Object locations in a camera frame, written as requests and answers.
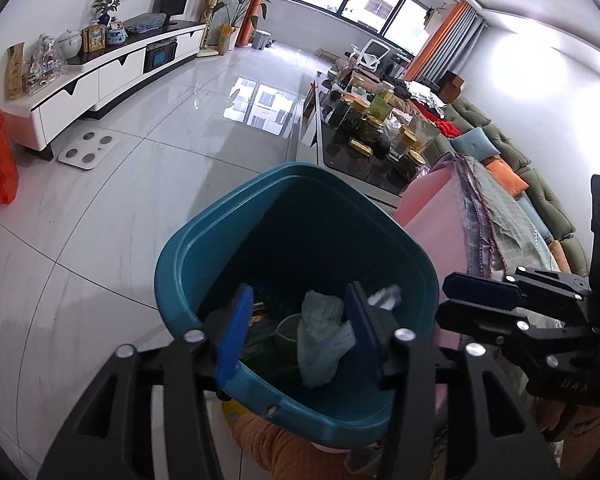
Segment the small white trash can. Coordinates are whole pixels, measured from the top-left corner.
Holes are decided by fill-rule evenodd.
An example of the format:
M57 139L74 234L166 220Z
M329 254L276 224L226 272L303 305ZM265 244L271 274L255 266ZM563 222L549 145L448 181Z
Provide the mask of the small white trash can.
M253 49L262 51L271 39L271 34L265 30L257 29L251 38L251 47Z

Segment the orange cushion near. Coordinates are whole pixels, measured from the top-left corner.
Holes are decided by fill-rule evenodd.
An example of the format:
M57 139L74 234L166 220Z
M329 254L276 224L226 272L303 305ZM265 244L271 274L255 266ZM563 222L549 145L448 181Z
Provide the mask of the orange cushion near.
M562 273L570 274L570 265L564 252L564 248L562 248L562 244L560 244L558 240L553 240L548 245L548 248L550 248L550 252L552 253L553 258L556 261L559 271Z

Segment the orange cushion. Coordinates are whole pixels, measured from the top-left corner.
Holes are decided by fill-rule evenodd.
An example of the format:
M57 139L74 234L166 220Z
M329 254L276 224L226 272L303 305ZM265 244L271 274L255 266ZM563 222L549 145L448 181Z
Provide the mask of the orange cushion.
M509 164L501 157L492 157L486 163L486 170L496 182L513 198L517 198L529 188L528 183L516 174Z
M570 274L570 265L564 252L564 248L562 248L562 244L560 244L558 240L553 240L548 245L548 248L550 248L550 252L552 253L553 258L556 261L559 271L562 273Z

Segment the orange cushion far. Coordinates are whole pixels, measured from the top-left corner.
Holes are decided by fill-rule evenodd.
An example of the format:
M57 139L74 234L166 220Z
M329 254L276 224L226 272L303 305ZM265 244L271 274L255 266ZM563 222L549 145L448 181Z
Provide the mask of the orange cushion far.
M528 183L516 174L509 164L501 157L492 157L486 163L486 170L496 182L513 198L517 198L529 188Z

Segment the black glass coffee table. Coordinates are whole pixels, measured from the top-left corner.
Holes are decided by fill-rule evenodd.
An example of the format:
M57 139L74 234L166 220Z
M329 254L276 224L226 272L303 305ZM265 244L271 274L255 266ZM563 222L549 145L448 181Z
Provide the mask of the black glass coffee table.
M331 172L389 212L430 169L408 130L390 136L386 122L364 114L323 74L310 83L292 140L292 160Z

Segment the red cloth on sofa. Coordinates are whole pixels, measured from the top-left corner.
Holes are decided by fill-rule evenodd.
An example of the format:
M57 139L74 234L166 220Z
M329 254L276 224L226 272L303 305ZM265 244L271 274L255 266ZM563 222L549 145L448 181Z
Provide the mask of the red cloth on sofa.
M424 116L427 120L432 122L447 139L456 139L460 136L460 130L458 130L452 124L452 122L447 122L446 120L441 119L437 115L432 114L429 110L426 109L426 107L424 107L417 101L413 101L413 104L420 111L420 114L422 114L422 116Z

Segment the white bathroom scale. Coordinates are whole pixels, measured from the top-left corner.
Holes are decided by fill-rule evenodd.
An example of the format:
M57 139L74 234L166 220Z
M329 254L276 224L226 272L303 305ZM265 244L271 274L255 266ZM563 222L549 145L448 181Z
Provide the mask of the white bathroom scale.
M83 133L58 155L58 162L81 170L94 169L116 146L119 137L112 133Z

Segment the white office chair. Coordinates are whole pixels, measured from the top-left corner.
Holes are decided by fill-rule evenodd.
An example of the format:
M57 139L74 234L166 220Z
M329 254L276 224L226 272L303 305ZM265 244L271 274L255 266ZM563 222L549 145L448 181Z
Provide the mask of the white office chair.
M375 73L382 59L390 52L391 48L376 39L370 39L362 48L351 44L350 60L356 66L362 66L364 70Z

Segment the orange grey curtain right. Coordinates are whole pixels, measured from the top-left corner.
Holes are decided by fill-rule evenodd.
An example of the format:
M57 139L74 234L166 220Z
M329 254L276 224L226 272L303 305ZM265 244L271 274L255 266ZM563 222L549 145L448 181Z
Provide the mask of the orange grey curtain right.
M486 21L474 6L460 0L430 8L424 25L429 37L407 66L402 76L405 81L437 82L448 70L454 70L477 41Z

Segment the white black TV cabinet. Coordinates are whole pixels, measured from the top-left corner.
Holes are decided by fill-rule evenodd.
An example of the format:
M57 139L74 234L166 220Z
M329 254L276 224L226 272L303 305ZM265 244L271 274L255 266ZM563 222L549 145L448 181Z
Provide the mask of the white black TV cabinet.
M61 77L33 96L1 106L10 140L52 159L50 144L73 122L104 117L133 93L192 62L205 30L200 23L177 21L133 35L120 46L70 58Z

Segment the orange curtain left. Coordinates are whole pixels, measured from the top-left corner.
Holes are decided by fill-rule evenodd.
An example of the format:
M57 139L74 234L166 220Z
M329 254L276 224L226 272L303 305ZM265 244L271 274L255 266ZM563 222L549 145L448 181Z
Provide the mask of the orange curtain left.
M245 11L242 14L236 47L245 47L251 35L256 31L259 22L268 15L268 0L246 0Z

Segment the white ceramic jar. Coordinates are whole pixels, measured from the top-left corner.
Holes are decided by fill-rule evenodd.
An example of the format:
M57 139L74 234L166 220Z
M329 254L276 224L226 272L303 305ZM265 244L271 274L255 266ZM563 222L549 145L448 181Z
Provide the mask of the white ceramic jar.
M56 39L56 44L66 60L75 58L82 51L83 37L79 30L66 30Z

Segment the small black monitor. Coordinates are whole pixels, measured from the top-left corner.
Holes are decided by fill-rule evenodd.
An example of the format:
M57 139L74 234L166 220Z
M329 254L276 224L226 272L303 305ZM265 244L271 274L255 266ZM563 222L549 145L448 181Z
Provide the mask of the small black monitor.
M164 24L174 25L174 15L182 15L186 8L187 0L161 0L159 12L166 16Z

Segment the flower vase on cabinet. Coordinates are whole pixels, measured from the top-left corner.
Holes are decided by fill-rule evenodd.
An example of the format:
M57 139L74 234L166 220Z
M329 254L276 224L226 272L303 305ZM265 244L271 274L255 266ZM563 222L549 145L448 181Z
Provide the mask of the flower vase on cabinet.
M119 9L121 0L94 0L91 9L99 25L109 26L112 14Z

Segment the wooden picture frame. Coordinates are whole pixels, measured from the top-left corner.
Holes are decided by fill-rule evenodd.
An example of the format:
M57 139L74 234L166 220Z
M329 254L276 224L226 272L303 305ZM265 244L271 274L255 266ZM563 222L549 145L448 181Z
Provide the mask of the wooden picture frame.
M84 54L100 51L106 48L106 27L95 24L82 30L82 51Z

